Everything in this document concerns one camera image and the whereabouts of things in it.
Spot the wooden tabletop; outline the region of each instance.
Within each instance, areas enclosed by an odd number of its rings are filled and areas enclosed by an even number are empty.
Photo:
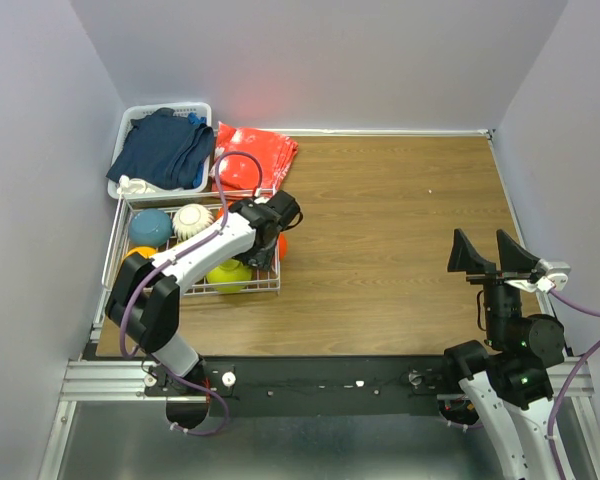
[[[478,288],[446,267],[454,228],[494,261],[496,229],[515,237],[486,139],[296,140],[283,189],[304,222],[286,233],[280,295],[184,298],[185,339],[203,355],[439,354],[483,339]],[[98,354],[119,355],[117,337],[107,320]]]

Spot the dark blue cloth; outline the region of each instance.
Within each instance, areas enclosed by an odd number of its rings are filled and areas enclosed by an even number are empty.
[[[107,178],[118,183],[121,175],[127,175],[166,190],[191,188],[201,163],[213,151],[213,129],[192,125],[173,113],[170,108],[161,108],[132,120],[133,128]]]

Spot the metal frame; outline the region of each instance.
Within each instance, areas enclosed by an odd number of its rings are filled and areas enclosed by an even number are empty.
[[[500,176],[500,183],[504,190],[505,198],[513,218],[518,238],[522,246],[524,236],[520,230],[518,217],[509,196],[504,179],[499,168],[498,159],[491,141],[491,132],[488,130],[471,131],[408,131],[408,130],[329,130],[329,129],[292,129],[275,131],[293,135],[413,135],[413,136],[485,136],[491,148],[491,153]],[[104,322],[102,308],[106,303],[109,292],[104,288],[98,301],[98,308],[93,320],[90,341],[97,342]],[[553,309],[547,295],[538,294],[540,309],[544,313],[552,313]],[[549,370],[549,378],[554,389],[559,389],[577,361],[577,358],[567,358],[565,363]],[[204,402],[203,396],[197,397],[147,397],[144,394],[145,372],[140,368],[142,362],[122,360],[117,361],[88,361],[79,360],[69,362],[60,393],[60,399],[56,416],[53,421],[51,435],[47,444],[42,467],[40,469],[40,480],[52,480],[58,478],[62,465],[69,433],[77,402],[128,402],[128,401],[152,401],[164,402]],[[591,405],[591,396],[594,394],[593,382],[588,366],[584,366],[576,376],[569,388],[567,395],[571,397],[580,429],[585,438],[593,467],[598,480],[600,480],[600,431]]]

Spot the gray wall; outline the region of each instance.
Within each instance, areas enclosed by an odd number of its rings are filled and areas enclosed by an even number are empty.
[[[0,479],[37,476],[87,338],[121,109],[67,1],[0,1]]]
[[[233,124],[495,127],[566,0],[71,0],[128,105]]]
[[[565,295],[600,309],[600,0],[571,1],[496,132],[532,251],[572,267]],[[556,304],[577,352],[600,320]],[[591,362],[600,422],[600,353]]]

